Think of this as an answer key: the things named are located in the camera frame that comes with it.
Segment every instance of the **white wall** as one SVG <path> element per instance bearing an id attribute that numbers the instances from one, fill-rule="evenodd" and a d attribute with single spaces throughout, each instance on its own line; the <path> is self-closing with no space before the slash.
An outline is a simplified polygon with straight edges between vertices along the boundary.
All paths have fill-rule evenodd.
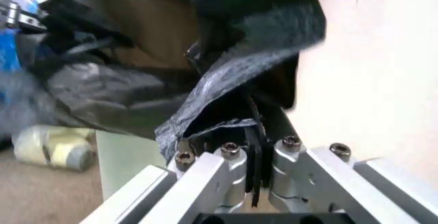
<path id="1" fill-rule="evenodd" d="M 289 117 L 309 147 L 388 156 L 438 189 L 438 0 L 320 0 Z"/>

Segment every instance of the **blue object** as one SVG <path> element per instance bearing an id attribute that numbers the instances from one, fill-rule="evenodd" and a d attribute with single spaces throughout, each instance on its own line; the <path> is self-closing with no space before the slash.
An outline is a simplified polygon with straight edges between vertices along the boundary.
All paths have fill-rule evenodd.
<path id="1" fill-rule="evenodd" d="M 15 30 L 0 32 L 0 71 L 14 72 L 21 69 L 15 47 Z"/>

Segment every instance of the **socket head bolt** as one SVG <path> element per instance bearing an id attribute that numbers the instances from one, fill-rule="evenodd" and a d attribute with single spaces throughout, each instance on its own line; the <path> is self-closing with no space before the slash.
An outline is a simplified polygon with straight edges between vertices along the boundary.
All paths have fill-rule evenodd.
<path id="1" fill-rule="evenodd" d="M 334 143 L 330 145 L 330 151 L 344 162 L 348 162 L 348 160 L 350 160 L 351 150 L 348 146 L 344 144 Z"/>
<path id="2" fill-rule="evenodd" d="M 239 157 L 240 147 L 235 143 L 228 142 L 221 146 L 222 157 L 228 160 L 233 160 Z"/>
<path id="3" fill-rule="evenodd" d="M 289 152 L 298 152 L 301 149 L 301 140 L 296 136 L 286 136 L 282 139 L 283 148 Z"/>
<path id="4" fill-rule="evenodd" d="M 175 156 L 176 168 L 185 172 L 195 162 L 195 155 L 188 151 L 179 152 Z"/>

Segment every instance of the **beige carpet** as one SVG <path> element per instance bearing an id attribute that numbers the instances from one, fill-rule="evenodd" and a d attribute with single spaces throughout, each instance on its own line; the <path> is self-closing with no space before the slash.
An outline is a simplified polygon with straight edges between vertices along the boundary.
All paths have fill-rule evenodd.
<path id="1" fill-rule="evenodd" d="M 102 203 L 96 164 L 83 173 L 17 162 L 0 152 L 0 223 L 78 223 Z"/>

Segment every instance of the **black garbage bag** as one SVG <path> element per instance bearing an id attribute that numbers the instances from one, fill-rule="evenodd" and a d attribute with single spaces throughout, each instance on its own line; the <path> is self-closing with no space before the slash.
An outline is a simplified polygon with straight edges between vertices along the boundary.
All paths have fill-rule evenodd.
<path id="1" fill-rule="evenodd" d="M 182 70 L 104 64 L 89 54 L 35 62 L 0 74 L 7 102 L 0 134 L 33 125 L 88 127 L 154 138 L 154 128 L 182 104 L 198 77 Z"/>
<path id="2" fill-rule="evenodd" d="M 181 108 L 155 131 L 167 160 L 180 140 L 256 124 L 254 114 L 236 117 L 232 101 L 224 100 L 241 96 L 231 94 L 237 88 L 248 87 L 247 98 L 265 97 L 292 107 L 298 53 L 325 36 L 326 21 L 317 0 L 192 2 L 200 39 L 191 48 L 197 52 L 188 55 L 202 78 Z"/>

